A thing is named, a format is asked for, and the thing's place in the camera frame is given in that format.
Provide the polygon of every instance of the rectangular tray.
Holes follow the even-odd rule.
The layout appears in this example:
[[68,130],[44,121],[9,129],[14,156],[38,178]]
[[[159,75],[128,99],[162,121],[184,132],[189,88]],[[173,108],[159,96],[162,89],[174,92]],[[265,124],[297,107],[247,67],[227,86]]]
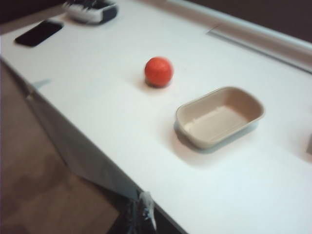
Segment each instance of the rectangular tray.
[[181,132],[194,145],[206,149],[263,114],[263,106],[252,95],[235,87],[223,87],[180,106],[176,119]]

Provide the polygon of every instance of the table surface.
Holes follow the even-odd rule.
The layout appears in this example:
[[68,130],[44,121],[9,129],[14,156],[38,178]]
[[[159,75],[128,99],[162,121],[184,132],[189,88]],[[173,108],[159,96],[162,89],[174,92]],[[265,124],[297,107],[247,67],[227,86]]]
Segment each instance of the table surface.
[[[185,232],[312,233],[312,77],[206,34],[215,22],[170,2],[118,0],[114,20],[64,28],[34,48],[1,37],[1,56]],[[154,56],[170,86],[144,83]],[[264,105],[258,125],[210,150],[176,130],[176,109],[222,86]]]

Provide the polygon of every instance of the red ball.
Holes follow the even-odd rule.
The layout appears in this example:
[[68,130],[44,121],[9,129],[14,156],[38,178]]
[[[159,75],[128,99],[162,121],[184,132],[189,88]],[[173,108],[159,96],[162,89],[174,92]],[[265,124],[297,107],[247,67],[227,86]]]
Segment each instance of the red ball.
[[166,86],[174,74],[171,63],[162,57],[151,58],[145,65],[144,72],[148,83],[157,87]]

